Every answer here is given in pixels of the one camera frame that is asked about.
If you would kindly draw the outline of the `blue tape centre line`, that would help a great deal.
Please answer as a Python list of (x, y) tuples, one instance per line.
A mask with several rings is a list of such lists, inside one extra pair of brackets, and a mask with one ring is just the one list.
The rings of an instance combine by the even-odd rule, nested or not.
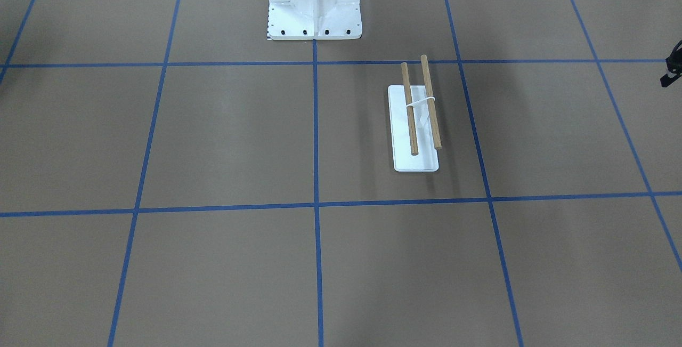
[(320, 203), (320, 174), (319, 174), (319, 60), (318, 42), (312, 41), (313, 60), (313, 209), (315, 231), (315, 262), (316, 262), (316, 300), (318, 316), (318, 345), (324, 346), (324, 313), (323, 313), (323, 284), (322, 284), (322, 247), (321, 247), (321, 207)]

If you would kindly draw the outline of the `blue tape far cross line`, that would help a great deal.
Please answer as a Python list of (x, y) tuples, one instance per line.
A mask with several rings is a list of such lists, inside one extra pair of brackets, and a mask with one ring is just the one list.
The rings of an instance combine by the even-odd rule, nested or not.
[[(492, 60), (429, 60), (430, 64), (495, 64), (495, 63), (665, 63), (664, 59), (492, 59)], [(355, 66), (400, 64), (400, 60), (361, 61), (169, 61), (161, 62), (112, 62), (112, 63), (11, 63), (2, 68), (118, 68), (161, 66)]]

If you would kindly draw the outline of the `blue tape near cross line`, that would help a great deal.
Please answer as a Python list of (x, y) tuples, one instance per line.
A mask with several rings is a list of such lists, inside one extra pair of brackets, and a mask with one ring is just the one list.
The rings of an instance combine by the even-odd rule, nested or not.
[(205, 206), (173, 206), (142, 208), (109, 208), (109, 209), (55, 209), (54, 211), (21, 211), (2, 212), (1, 218), (28, 218), (47, 216), (85, 216), (106, 214), (155, 214), (155, 213), (210, 213), (224, 211), (251, 211), (251, 209), (297, 209), (327, 207), (371, 207), (371, 206), (411, 206), (411, 205), (448, 205), (474, 204), (488, 202), (515, 201), (552, 201), (581, 199), (621, 199), (626, 197), (672, 197), (681, 196), (681, 191), (653, 192), (604, 192), (567, 195), (544, 196), (493, 196), (493, 197), (460, 197), (448, 199), (395, 199), (395, 200), (357, 200), (357, 201), (322, 201), (322, 202), (289, 202), (245, 205), (205, 205)]

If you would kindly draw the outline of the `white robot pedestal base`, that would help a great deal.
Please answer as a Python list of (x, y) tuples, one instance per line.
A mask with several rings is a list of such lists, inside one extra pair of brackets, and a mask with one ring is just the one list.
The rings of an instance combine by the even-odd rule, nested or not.
[(361, 0), (269, 0), (266, 36), (273, 41), (359, 39)]

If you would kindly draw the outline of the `blue tape cross line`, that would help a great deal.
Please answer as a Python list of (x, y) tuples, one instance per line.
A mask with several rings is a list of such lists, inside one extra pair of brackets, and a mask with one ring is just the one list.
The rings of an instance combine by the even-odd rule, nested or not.
[(626, 197), (672, 197), (681, 196), (681, 191), (653, 192), (604, 192), (567, 195), (544, 196), (493, 196), (493, 197), (460, 197), (448, 199), (395, 199), (395, 200), (357, 200), (357, 201), (322, 201), (322, 202), (289, 202), (245, 205), (205, 205), (205, 206), (173, 206), (142, 208), (109, 208), (109, 209), (55, 209), (54, 211), (21, 211), (2, 212), (1, 218), (28, 218), (47, 216), (85, 216), (106, 214), (155, 214), (155, 213), (210, 213), (224, 211), (251, 211), (251, 209), (297, 209), (327, 207), (371, 207), (371, 206), (411, 206), (411, 205), (448, 205), (474, 204), (488, 202), (515, 201), (552, 201), (581, 199), (621, 199)]
[[(665, 63), (664, 59), (492, 59), (492, 60), (429, 60), (430, 64), (495, 64), (495, 63)], [(161, 66), (355, 66), (400, 64), (400, 60), (361, 61), (169, 61), (161, 62), (112, 62), (112, 63), (11, 63), (2, 68), (118, 68)]]

